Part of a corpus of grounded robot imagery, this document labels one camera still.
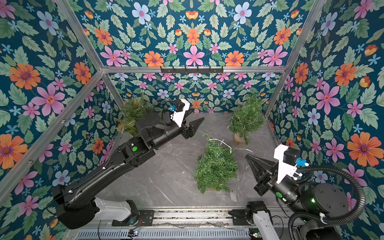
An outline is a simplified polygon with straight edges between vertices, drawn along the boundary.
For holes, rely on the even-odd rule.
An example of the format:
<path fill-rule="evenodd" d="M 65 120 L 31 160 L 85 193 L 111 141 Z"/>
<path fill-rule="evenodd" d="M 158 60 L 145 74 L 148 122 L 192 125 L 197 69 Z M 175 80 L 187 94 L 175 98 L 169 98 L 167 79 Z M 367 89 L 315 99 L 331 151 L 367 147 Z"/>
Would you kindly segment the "thin wire string light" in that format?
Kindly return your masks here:
<path fill-rule="evenodd" d="M 219 147 L 221 147 L 222 145 L 226 146 L 227 148 L 230 149 L 230 152 L 231 152 L 231 153 L 232 153 L 234 150 L 247 151 L 247 152 L 252 153 L 252 154 L 254 153 L 254 152 L 253 152 L 252 150 L 250 150 L 250 149 L 246 149 L 246 148 L 238 148 L 238 147 L 232 147 L 232 146 L 230 146 L 229 144 L 227 144 L 224 140 L 220 140 L 220 139 L 214 138 L 214 137 L 208 135 L 208 134 L 205 133 L 205 132 L 202 132 L 202 136 L 203 136 L 204 138 L 206 138 L 206 140 L 207 140 L 208 142 L 211 142 L 211 141 L 219 142 Z"/>

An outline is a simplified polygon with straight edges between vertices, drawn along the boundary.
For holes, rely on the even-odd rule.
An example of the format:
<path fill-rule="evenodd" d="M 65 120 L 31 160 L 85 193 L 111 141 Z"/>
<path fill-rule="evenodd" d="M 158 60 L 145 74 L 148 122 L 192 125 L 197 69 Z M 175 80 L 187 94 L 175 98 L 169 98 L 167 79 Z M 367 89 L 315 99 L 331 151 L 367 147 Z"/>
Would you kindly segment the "clear battery box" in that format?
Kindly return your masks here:
<path fill-rule="evenodd" d="M 231 200 L 233 201 L 233 202 L 238 202 L 238 200 L 237 200 L 237 192 L 236 191 L 233 191 L 233 190 L 231 190 L 230 191 L 230 197 L 231 197 Z"/>

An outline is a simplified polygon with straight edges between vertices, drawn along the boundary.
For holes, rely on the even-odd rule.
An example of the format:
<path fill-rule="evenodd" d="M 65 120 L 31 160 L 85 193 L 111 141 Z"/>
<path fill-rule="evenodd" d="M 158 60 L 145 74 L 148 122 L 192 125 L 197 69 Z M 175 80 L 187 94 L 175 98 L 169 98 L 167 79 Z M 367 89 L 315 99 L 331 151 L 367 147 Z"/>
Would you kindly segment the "dark green tree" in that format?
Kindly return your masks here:
<path fill-rule="evenodd" d="M 197 158 L 194 178 L 199 191 L 204 194 L 208 190 L 230 192 L 229 182 L 237 177 L 238 163 L 234 151 L 219 142 L 207 142 L 204 153 Z"/>
<path fill-rule="evenodd" d="M 264 103 L 265 100 L 259 96 L 258 92 L 255 92 L 247 97 L 243 105 L 239 105 L 233 111 L 229 129 L 243 139 L 246 145 L 249 144 L 249 135 L 264 124 L 262 113 Z"/>

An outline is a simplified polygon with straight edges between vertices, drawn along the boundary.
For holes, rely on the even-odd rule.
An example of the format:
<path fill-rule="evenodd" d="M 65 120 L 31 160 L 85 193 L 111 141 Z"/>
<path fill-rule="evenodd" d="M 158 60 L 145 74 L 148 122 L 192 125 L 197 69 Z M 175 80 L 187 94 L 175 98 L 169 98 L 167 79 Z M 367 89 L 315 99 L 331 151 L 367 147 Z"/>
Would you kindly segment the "light green fern christmas tree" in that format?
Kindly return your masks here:
<path fill-rule="evenodd" d="M 136 127 L 136 121 L 153 109 L 154 106 L 145 98 L 134 97 L 127 100 L 120 108 L 119 116 L 115 118 L 118 123 L 118 132 L 127 133 L 133 137 L 138 136 L 139 131 Z"/>

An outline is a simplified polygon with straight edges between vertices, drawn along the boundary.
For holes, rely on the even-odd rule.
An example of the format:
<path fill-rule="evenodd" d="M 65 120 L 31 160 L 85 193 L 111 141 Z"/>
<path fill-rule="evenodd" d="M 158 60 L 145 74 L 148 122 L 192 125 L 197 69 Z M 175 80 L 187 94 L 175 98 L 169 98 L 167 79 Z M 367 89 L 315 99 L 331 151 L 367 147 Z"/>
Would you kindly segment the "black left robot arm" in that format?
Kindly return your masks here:
<path fill-rule="evenodd" d="M 136 121 L 139 135 L 121 144 L 112 156 L 85 177 L 72 184 L 53 189 L 54 201 L 58 204 L 58 221 L 68 229 L 81 228 L 92 221 L 106 221 L 133 226 L 139 220 L 139 211 L 132 200 L 106 201 L 96 195 L 122 175 L 133 171 L 155 156 L 155 151 L 175 137 L 189 139 L 195 135 L 204 118 L 190 122 L 182 114 L 181 124 L 171 119 L 169 113 L 160 115 L 149 112 Z"/>

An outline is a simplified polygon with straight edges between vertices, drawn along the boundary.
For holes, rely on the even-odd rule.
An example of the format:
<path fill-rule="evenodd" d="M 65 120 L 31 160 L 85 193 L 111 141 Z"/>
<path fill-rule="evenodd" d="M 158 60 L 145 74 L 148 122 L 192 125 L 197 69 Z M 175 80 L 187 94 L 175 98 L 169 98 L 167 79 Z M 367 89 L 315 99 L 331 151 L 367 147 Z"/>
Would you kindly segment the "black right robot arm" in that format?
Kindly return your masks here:
<path fill-rule="evenodd" d="M 292 212 L 288 232 L 292 240 L 339 240 L 335 226 L 358 218 L 364 211 L 366 196 L 362 185 L 349 173 L 327 165 L 309 166 L 299 158 L 300 152 L 284 149 L 276 153 L 278 162 L 246 155 L 257 181 L 255 191 L 263 196 L 275 194 Z M 357 194 L 355 204 L 349 204 L 345 192 L 327 183 L 312 183 L 314 172 L 327 171 L 347 180 Z"/>

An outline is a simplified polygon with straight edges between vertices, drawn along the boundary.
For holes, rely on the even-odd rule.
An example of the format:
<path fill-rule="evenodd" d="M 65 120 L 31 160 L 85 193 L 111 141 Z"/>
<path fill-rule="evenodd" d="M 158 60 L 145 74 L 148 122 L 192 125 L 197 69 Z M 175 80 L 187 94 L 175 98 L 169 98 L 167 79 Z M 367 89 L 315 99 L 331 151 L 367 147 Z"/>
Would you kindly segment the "black hook rail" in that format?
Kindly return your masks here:
<path fill-rule="evenodd" d="M 162 74 L 220 74 L 223 67 L 160 67 Z"/>

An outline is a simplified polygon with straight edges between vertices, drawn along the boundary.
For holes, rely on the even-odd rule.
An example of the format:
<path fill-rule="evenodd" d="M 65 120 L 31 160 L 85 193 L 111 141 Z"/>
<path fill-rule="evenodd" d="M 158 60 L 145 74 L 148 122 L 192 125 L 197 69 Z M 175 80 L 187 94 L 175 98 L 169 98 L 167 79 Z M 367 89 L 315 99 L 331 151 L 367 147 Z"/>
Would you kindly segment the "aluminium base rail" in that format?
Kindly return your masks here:
<path fill-rule="evenodd" d="M 244 207 L 159 207 L 139 209 L 134 226 L 112 220 L 92 221 L 68 230 L 66 240 L 128 240 L 129 230 L 145 239 L 248 239 L 256 226 L 242 216 Z"/>

